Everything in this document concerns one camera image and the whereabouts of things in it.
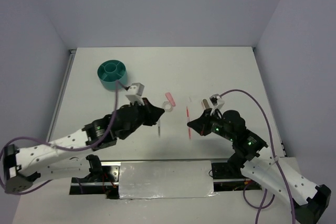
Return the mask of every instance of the red pen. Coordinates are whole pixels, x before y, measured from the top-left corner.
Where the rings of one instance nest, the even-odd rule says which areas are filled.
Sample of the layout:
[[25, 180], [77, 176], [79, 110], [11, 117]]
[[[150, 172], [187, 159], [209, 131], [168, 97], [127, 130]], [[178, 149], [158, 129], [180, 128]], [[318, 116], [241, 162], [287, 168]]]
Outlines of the red pen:
[[[190, 122], [188, 106], [187, 106], [187, 121]], [[190, 130], [190, 127], [188, 127], [188, 133], [189, 133], [189, 139], [191, 140], [191, 130]]]

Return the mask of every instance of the eraser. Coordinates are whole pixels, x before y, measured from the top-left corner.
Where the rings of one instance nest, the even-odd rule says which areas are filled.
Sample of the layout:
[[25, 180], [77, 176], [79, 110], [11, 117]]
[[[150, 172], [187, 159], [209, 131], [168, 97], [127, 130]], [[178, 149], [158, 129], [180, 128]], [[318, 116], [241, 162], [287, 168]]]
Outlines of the eraser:
[[176, 104], [175, 104], [175, 101], [174, 101], [174, 99], [173, 99], [172, 94], [170, 94], [170, 93], [168, 92], [168, 93], [166, 93], [165, 95], [166, 95], [168, 101], [170, 102], [170, 104], [171, 104], [173, 107], [175, 107]]

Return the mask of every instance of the wall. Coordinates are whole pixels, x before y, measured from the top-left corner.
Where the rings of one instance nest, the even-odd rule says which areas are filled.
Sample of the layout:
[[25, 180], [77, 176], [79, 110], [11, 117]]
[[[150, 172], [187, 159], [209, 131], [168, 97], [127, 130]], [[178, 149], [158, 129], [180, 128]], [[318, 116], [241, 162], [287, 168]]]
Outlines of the wall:
[[[0, 146], [19, 135], [46, 136], [67, 60], [36, 0], [0, 0]], [[12, 223], [18, 200], [0, 190], [1, 223]]]
[[256, 45], [279, 0], [41, 0], [69, 48]]
[[[336, 0], [281, 0], [256, 58], [281, 137], [301, 171], [336, 191]], [[336, 204], [320, 224], [334, 223]]]

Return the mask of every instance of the teal bowl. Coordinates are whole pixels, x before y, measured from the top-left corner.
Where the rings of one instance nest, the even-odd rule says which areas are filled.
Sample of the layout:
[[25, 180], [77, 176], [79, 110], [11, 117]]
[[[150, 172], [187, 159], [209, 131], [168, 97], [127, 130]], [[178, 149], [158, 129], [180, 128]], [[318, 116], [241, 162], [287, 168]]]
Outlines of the teal bowl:
[[115, 82], [127, 85], [127, 72], [124, 63], [118, 60], [108, 60], [99, 66], [97, 71], [101, 84], [108, 90], [116, 90]]

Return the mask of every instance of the white table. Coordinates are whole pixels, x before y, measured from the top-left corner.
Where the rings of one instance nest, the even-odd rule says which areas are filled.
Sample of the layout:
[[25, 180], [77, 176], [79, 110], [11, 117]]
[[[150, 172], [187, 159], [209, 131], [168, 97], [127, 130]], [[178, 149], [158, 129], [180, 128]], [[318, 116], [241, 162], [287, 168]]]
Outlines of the white table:
[[[215, 93], [239, 88], [250, 92], [269, 117], [278, 156], [283, 157], [280, 138], [264, 86], [249, 47], [187, 48], [79, 48], [66, 85], [52, 139], [109, 113], [114, 93], [103, 88], [97, 77], [101, 63], [118, 59], [125, 63], [130, 82], [145, 85], [144, 96], [161, 106], [164, 94], [171, 92], [177, 106], [161, 120], [161, 138], [156, 127], [140, 127], [117, 145], [95, 152], [104, 160], [215, 159], [229, 158], [229, 141], [216, 136], [188, 139], [186, 106], [192, 116], [202, 112], [200, 100]], [[247, 127], [269, 143], [264, 118], [257, 106], [243, 94], [225, 97], [223, 110], [238, 110]], [[120, 95], [119, 105], [128, 103]], [[286, 158], [298, 169], [294, 158]], [[243, 200], [241, 191], [221, 192], [217, 196], [196, 199], [106, 200], [102, 195], [69, 196], [70, 178], [55, 180], [38, 192], [22, 196], [14, 224], [36, 223], [254, 223], [256, 210]], [[263, 193], [249, 191], [257, 205]], [[290, 211], [277, 199], [264, 210], [259, 224], [290, 223]]]

